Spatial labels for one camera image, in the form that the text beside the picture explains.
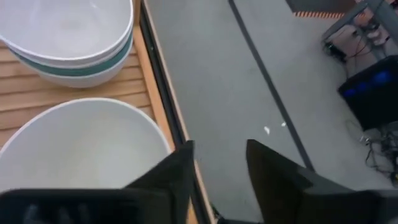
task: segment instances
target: white bowl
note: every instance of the white bowl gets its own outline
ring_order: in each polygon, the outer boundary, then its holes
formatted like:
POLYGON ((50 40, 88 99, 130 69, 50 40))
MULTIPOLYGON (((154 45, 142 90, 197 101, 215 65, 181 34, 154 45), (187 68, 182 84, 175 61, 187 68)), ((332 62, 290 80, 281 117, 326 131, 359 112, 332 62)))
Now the white bowl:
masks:
POLYGON ((126 43, 129 44, 129 48, 127 52, 124 54, 123 58, 118 62, 115 63, 111 68, 92 74, 92 75, 84 75, 84 76, 63 76, 63 75, 55 75, 51 73, 43 72, 21 60, 21 63, 25 66, 29 67, 31 70, 37 72, 37 74, 42 77, 43 79, 50 81, 52 83, 56 83, 58 85, 72 87, 72 88, 89 88, 93 86, 100 85, 105 83, 115 77, 120 70, 123 68, 124 62, 129 56, 130 50, 132 48, 132 39, 130 42, 126 43))
POLYGON ((129 40, 129 35, 132 32, 132 24, 131 27, 129 28, 129 32, 125 37, 123 37, 122 41, 116 46, 115 49, 113 49, 111 52, 108 52, 108 54, 104 54, 102 58, 90 58, 86 60, 76 60, 76 61, 70 61, 70 60, 49 60, 49 59, 44 59, 40 57, 36 57, 33 55, 29 55, 24 53, 21 50, 18 50, 12 46, 8 46, 11 50, 13 50, 15 53, 19 54, 20 56, 23 56, 24 58, 31 60, 35 63, 39 63, 41 65, 49 66, 49 67, 54 67, 54 68, 87 68, 87 67, 92 67, 94 65, 100 64, 102 62, 105 62, 112 57, 114 57, 127 43, 129 40))
POLYGON ((0 191, 118 189, 171 153, 161 130, 118 100, 62 103, 23 125, 0 151, 0 191))
POLYGON ((132 18, 131 0, 0 0, 0 39, 37 59, 85 64, 117 48, 132 18))

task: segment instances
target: metal stand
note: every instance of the metal stand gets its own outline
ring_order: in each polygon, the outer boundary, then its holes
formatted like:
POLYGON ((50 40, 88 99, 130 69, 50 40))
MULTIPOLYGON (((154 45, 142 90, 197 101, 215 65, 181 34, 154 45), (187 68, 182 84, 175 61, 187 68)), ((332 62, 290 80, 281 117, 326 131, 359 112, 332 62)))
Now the metal stand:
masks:
MULTIPOLYGON (((341 19, 335 22, 323 35, 322 40, 329 39, 335 32, 339 31, 345 25, 354 25, 353 19, 363 12, 366 8, 372 10, 374 18, 387 30, 391 39, 398 45, 398 15, 395 10, 385 0, 363 0, 347 12, 341 19)), ((357 29, 360 35, 364 35, 360 29, 357 29)), ((380 49, 372 47, 372 54, 378 59, 384 58, 380 49)))

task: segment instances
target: wooden tray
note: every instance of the wooden tray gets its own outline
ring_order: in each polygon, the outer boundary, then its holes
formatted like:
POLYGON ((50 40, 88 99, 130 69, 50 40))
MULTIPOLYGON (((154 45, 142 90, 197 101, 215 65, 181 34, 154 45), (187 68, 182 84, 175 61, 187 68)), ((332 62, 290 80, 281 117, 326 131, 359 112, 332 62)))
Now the wooden tray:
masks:
MULTIPOLYGON (((124 101, 148 114, 175 148, 140 27, 133 28, 133 48, 119 74, 87 89, 58 86, 29 70, 0 42, 0 150, 26 122, 57 104, 87 97, 124 101)), ((198 223, 192 205, 187 223, 198 223)))

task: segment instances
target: gray floor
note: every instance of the gray floor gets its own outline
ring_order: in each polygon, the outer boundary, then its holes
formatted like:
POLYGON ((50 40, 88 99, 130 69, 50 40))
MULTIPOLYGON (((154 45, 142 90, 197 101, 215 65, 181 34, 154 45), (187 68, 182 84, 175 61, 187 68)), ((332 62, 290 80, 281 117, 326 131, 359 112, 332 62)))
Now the gray floor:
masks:
MULTIPOLYGON (((391 187, 364 165, 360 131, 346 127, 355 119, 336 93, 343 69, 319 44, 334 20, 293 17, 281 0, 236 4, 317 172, 352 189, 391 187)), ((226 218, 261 221, 246 139, 303 162, 227 0, 147 0, 147 7, 210 200, 226 218)), ((361 59, 358 70, 372 60, 361 59)))

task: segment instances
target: bowl rim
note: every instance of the bowl rim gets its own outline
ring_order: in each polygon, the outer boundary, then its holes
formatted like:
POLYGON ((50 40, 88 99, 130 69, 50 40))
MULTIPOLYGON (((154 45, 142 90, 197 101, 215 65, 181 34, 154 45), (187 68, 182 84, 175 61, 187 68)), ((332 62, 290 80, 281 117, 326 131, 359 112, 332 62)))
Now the bowl rim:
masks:
POLYGON ((10 45, 11 47, 14 47, 15 49, 20 50, 21 52, 24 52, 25 54, 29 54, 35 57, 39 57, 39 58, 44 58, 47 60, 61 60, 61 61, 79 61, 79 60, 87 60, 90 58, 95 58, 98 57, 100 55, 103 55, 106 52, 109 52, 111 49, 115 48, 117 46, 118 43, 120 43, 123 39, 123 37, 125 37, 127 35, 127 33, 129 32, 129 28, 130 26, 132 26, 133 22, 134 22, 134 9, 133 9, 133 5, 132 5, 132 0, 125 0, 125 1, 129 1, 129 5, 130 5, 130 18, 129 18, 129 24, 127 25, 126 29, 124 30, 123 34, 118 38, 117 41, 115 41, 112 45, 108 46, 107 48, 90 54, 90 55, 86 55, 86 56, 81 56, 81 57, 55 57, 55 56, 51 56, 51 55, 44 55, 44 54, 38 54, 35 53, 31 50, 27 50, 25 48, 22 48, 20 46, 18 46, 17 44, 13 43, 12 41, 10 41, 9 39, 5 38, 3 35, 0 34, 0 40, 2 40, 4 43, 6 43, 6 45, 10 45))
POLYGON ((41 71, 38 68, 32 67, 31 65, 29 65, 28 63, 26 63, 24 61, 21 61, 21 64, 25 65, 26 67, 30 68, 32 71, 36 72, 38 74, 38 76, 40 76, 40 77, 43 75, 43 76, 46 76, 46 77, 58 78, 58 79, 62 79, 62 80, 84 80, 84 79, 87 79, 87 78, 94 78, 94 77, 97 77, 97 76, 101 76, 104 73, 108 73, 111 70, 115 69, 117 66, 120 66, 121 63, 124 63, 126 61, 127 57, 130 54, 130 50, 131 49, 132 49, 132 44, 129 46, 129 50, 126 52, 126 54, 124 54, 123 58, 121 58, 120 61, 118 61, 112 67, 110 67, 110 68, 108 68, 106 70, 103 70, 103 71, 100 71, 98 73, 94 73, 94 74, 91 74, 91 75, 80 75, 80 76, 56 75, 56 74, 51 74, 51 73, 48 73, 48 72, 41 71))
POLYGON ((86 67, 86 68, 55 68, 55 67, 50 67, 50 66, 46 66, 46 65, 41 65, 39 63, 33 62, 33 61, 29 60, 28 58, 25 58, 25 57, 19 55, 18 53, 16 53, 15 51, 13 51, 11 49, 10 49, 10 51, 17 58, 19 58, 19 60, 23 61, 24 63, 28 64, 31 67, 34 67, 35 69, 37 69, 41 72, 45 72, 45 73, 49 73, 49 74, 61 76, 61 77, 86 77, 89 75, 97 74, 99 72, 103 72, 109 68, 112 68, 118 62, 120 62, 126 54, 130 53, 129 49, 131 48, 131 45, 133 43, 132 39, 133 39, 133 36, 132 36, 132 32, 131 32, 126 44, 124 44, 123 48, 115 56, 113 56, 112 58, 110 58, 102 63, 99 63, 99 64, 91 66, 91 67, 86 67))
POLYGON ((169 143, 166 140, 166 137, 164 135, 164 133, 160 130, 160 128, 158 127, 158 125, 155 123, 154 120, 152 120, 148 115, 146 115, 143 111, 141 111, 140 109, 136 108, 135 106, 132 106, 126 102, 120 101, 120 100, 115 100, 115 99, 111 99, 111 98, 80 98, 80 99, 76 99, 76 100, 70 100, 64 103, 60 103, 57 106, 53 106, 41 113, 39 113, 38 115, 36 115, 34 118, 32 118, 31 120, 29 120, 28 122, 26 122, 22 127, 20 127, 18 129, 18 131, 16 131, 11 138, 9 138, 7 140, 7 142, 3 145, 2 149, 0 150, 0 162, 1 159, 4 155, 4 153, 7 151, 8 147, 11 145, 11 143, 15 140, 15 138, 17 138, 21 132, 23 132, 25 129, 27 129, 32 123, 42 119, 45 115, 52 113, 55 110, 59 110, 60 108, 64 108, 66 106, 69 105, 73 105, 73 104, 77 104, 77 103, 83 103, 83 102, 89 102, 89 101, 101 101, 101 102, 107 102, 107 103, 115 103, 119 106, 124 106, 127 107, 131 110, 133 110, 134 112, 142 115, 142 117, 149 122, 149 124, 155 128, 156 132, 159 134, 161 140, 162 140, 162 144, 165 146, 166 148, 166 153, 167 154, 171 154, 172 150, 169 146, 169 143))
POLYGON ((99 65, 99 64, 101 64, 103 62, 106 62, 106 61, 112 59, 116 54, 118 54, 123 49, 125 44, 128 42, 129 37, 130 37, 129 35, 126 35, 123 38, 122 42, 119 43, 118 46, 116 46, 112 51, 108 52, 108 54, 103 55, 103 57, 98 58, 97 60, 90 61, 90 62, 83 62, 82 61, 83 63, 72 62, 72 61, 68 62, 67 61, 68 63, 70 63, 69 65, 63 65, 63 64, 65 64, 64 63, 65 61, 62 61, 62 62, 61 61, 48 61, 48 60, 43 59, 43 58, 37 59, 37 58, 32 57, 31 55, 27 55, 24 52, 21 52, 20 50, 15 49, 15 48, 13 48, 11 46, 8 46, 8 49, 10 51, 13 51, 16 54, 20 55, 21 57, 24 57, 27 60, 30 60, 31 62, 35 62, 35 63, 40 64, 40 65, 45 65, 45 66, 52 67, 52 68, 79 69, 79 68, 86 68, 86 67, 94 67, 95 65, 99 65))

